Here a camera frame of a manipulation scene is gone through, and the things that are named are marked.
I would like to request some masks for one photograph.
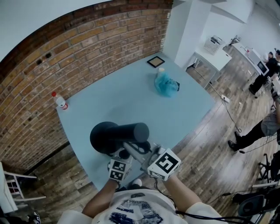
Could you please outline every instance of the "black round base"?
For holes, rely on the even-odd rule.
[[[92,129],[90,141],[91,145],[97,152],[109,155],[115,153],[122,147],[121,142],[108,140],[107,136],[105,135],[105,131],[108,128],[116,126],[118,125],[113,122],[102,122]]]

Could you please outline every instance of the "plastic bottle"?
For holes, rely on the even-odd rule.
[[[66,110],[68,108],[68,103],[61,95],[57,94],[56,92],[52,92],[52,96],[56,104],[60,106],[62,110]]]
[[[160,77],[165,72],[164,68],[158,68],[157,77]]]

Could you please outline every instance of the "white basket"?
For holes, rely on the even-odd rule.
[[[211,54],[215,54],[217,51],[218,51],[218,49],[220,48],[220,44],[218,44],[218,43],[213,43],[212,41],[211,41],[211,38],[209,38],[209,39],[207,39],[206,40],[206,42],[205,42],[205,44],[204,44],[204,48],[207,50],[207,51],[209,51]]]

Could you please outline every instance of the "power outlet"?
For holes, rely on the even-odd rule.
[[[224,101],[226,101],[227,103],[229,103],[229,101],[230,101],[229,98],[227,98],[227,97],[224,96],[224,95],[221,96],[221,99],[224,100]]]

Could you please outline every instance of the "light blue tabletop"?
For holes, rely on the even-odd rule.
[[[180,83],[172,98],[159,95],[154,87],[158,68],[147,61],[161,57],[170,78]],[[57,108],[67,138],[89,179],[100,190],[108,180],[110,157],[97,152],[90,143],[92,128],[103,121],[118,125],[143,122],[150,130],[149,141],[173,148],[199,124],[214,105],[213,98],[184,70],[162,53],[125,66],[70,97],[69,108]],[[133,161],[129,183],[142,174]]]

